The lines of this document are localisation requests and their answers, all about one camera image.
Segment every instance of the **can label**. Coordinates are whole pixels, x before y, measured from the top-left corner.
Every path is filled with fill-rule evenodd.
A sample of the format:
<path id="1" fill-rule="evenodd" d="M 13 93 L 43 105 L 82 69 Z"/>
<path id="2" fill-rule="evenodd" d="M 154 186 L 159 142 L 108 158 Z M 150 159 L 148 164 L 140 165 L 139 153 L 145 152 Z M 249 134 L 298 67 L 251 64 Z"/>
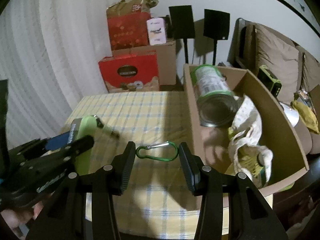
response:
<path id="1" fill-rule="evenodd" d="M 212 94 L 232 95 L 225 78 L 212 65 L 201 65 L 191 73 L 196 99 Z"/>

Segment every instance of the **speaker stand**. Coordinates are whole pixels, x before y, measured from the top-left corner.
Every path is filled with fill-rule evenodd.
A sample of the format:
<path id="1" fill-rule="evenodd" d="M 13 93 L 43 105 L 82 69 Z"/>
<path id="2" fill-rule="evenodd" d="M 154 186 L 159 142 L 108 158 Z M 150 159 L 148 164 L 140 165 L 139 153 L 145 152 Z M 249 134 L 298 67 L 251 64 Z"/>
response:
<path id="1" fill-rule="evenodd" d="M 188 39 L 183 39 L 183 46 L 184 46 L 184 57 L 186 59 L 186 63 L 189 64 L 189 57 L 188 57 Z"/>
<path id="2" fill-rule="evenodd" d="M 217 55 L 217 44 L 218 40 L 213 40 L 213 60 L 212 65 L 216 65 L 216 55 Z"/>

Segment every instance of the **black speaker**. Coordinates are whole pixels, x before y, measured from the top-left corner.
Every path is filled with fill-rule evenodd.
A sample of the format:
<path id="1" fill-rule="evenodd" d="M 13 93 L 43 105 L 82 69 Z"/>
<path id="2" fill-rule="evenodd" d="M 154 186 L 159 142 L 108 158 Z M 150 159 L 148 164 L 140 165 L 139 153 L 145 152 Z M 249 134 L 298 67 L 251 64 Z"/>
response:
<path id="1" fill-rule="evenodd" d="M 186 63 L 189 63 L 187 39 L 194 39 L 196 37 L 192 6 L 170 6 L 169 11 L 172 22 L 173 37 L 176 40 L 183 39 L 184 56 L 186 58 Z"/>
<path id="2" fill-rule="evenodd" d="M 229 29 L 229 13 L 204 9 L 204 36 L 214 40 L 227 40 Z"/>

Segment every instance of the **yellow bag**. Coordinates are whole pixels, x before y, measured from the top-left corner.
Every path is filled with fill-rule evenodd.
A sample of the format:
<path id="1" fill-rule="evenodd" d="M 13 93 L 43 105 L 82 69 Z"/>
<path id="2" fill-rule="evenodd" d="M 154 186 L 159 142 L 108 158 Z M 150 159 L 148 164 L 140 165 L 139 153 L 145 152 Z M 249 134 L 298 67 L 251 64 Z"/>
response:
<path id="1" fill-rule="evenodd" d="M 308 106 L 297 100 L 292 101 L 291 106 L 298 111 L 302 122 L 308 127 L 310 132 L 320 134 L 317 117 Z"/>

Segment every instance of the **screw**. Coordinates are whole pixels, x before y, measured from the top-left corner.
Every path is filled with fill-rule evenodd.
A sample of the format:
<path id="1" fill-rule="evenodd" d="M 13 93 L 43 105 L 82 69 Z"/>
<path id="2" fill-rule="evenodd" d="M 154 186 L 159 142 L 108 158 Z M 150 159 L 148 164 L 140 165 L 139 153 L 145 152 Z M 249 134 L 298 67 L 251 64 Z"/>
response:
<path id="1" fill-rule="evenodd" d="M 103 169 L 105 171 L 111 171 L 113 169 L 113 167 L 112 167 L 112 165 L 108 164 L 108 165 L 103 166 Z"/>
<path id="2" fill-rule="evenodd" d="M 68 175 L 69 179 L 74 179 L 77 176 L 75 172 L 72 172 Z"/>
<path id="3" fill-rule="evenodd" d="M 247 177 L 247 175 L 244 172 L 239 172 L 238 177 L 241 179 L 245 179 Z"/>
<path id="4" fill-rule="evenodd" d="M 211 171 L 211 167 L 208 165 L 205 165 L 205 166 L 202 166 L 202 170 L 208 172 L 208 171 Z"/>

